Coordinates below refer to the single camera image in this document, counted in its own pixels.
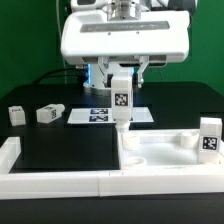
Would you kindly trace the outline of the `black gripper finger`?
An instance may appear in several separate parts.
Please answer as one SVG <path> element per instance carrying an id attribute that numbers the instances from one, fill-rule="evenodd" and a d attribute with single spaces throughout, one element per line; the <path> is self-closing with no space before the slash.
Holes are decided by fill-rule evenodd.
<path id="1" fill-rule="evenodd" d="M 112 78 L 114 76 L 113 64 L 109 61 L 107 57 L 98 58 L 98 66 L 103 74 L 103 84 L 106 88 L 111 87 Z"/>
<path id="2" fill-rule="evenodd" d="M 143 73 L 149 65 L 149 57 L 148 56 L 140 56 L 139 57 L 139 69 L 137 70 L 137 86 L 139 88 L 142 87 L 144 83 Z"/>

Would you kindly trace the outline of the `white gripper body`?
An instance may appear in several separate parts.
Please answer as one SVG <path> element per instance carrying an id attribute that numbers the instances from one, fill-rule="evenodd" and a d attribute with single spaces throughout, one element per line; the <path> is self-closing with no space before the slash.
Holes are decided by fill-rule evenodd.
<path id="1" fill-rule="evenodd" d="M 101 10 L 71 14 L 64 25 L 61 53 L 71 64 L 92 64 L 100 57 L 135 64 L 184 61 L 189 52 L 189 13 L 145 12 L 139 20 L 110 21 Z"/>

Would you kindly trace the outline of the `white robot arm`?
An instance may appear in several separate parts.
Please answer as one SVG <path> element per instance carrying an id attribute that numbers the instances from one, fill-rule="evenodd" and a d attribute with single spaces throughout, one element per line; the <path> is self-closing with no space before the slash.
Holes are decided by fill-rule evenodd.
<path id="1" fill-rule="evenodd" d="M 88 89 L 107 91 L 112 78 L 143 84 L 147 67 L 184 61 L 198 0 L 70 0 L 61 53 L 85 65 Z"/>

